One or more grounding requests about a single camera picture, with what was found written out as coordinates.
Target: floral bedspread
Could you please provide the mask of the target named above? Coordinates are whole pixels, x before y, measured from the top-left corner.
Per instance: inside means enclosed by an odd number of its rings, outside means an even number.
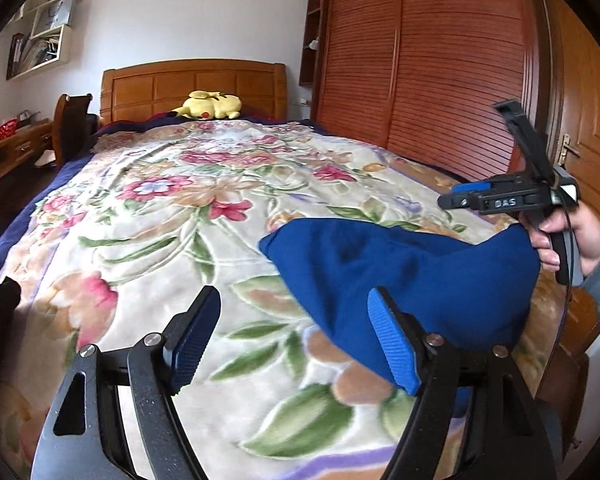
[[[444,212],[446,176],[298,123],[190,122],[100,137],[91,161],[37,204],[1,276],[22,285],[0,373],[0,450],[26,478],[75,351],[130,346],[205,284],[222,314],[193,383],[175,397],[210,479],[376,480],[413,399],[339,351],[258,250],[294,218],[339,216],[477,243],[507,220]],[[562,314],[541,275],[515,355],[532,391]],[[123,416],[152,478],[128,388]],[[450,472],[462,421],[439,467]]]

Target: wooden wardrobe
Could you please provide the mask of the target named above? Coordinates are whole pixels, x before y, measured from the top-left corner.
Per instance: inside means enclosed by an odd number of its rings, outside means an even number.
[[[491,105],[542,97],[533,0],[323,0],[313,118],[469,180],[518,164]]]

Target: metal screw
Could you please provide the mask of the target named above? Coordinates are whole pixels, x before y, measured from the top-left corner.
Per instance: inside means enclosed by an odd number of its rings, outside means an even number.
[[[429,346],[442,346],[445,343],[445,338],[440,334],[427,334],[425,341]]]
[[[80,357],[89,357],[96,353],[96,347],[95,345],[85,345],[80,348],[80,352],[78,353],[80,354]]]
[[[156,346],[160,344],[160,341],[162,341],[162,334],[158,334],[157,332],[144,336],[144,344],[146,346]]]
[[[509,355],[509,350],[504,348],[504,346],[502,345],[496,345],[493,347],[493,355],[499,357],[500,359],[503,359]]]

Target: yellow plush toy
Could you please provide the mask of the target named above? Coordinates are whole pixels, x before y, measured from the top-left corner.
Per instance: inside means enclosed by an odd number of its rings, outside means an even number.
[[[235,95],[198,90],[191,92],[189,99],[173,111],[176,117],[185,116],[189,119],[237,119],[241,108],[242,102]]]

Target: louvered door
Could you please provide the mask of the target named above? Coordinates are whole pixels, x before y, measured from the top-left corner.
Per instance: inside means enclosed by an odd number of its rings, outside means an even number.
[[[469,179],[505,173],[513,140],[492,108],[520,99],[520,0],[403,0],[388,149]]]
[[[329,0],[317,121],[330,132],[386,144],[398,0]]]

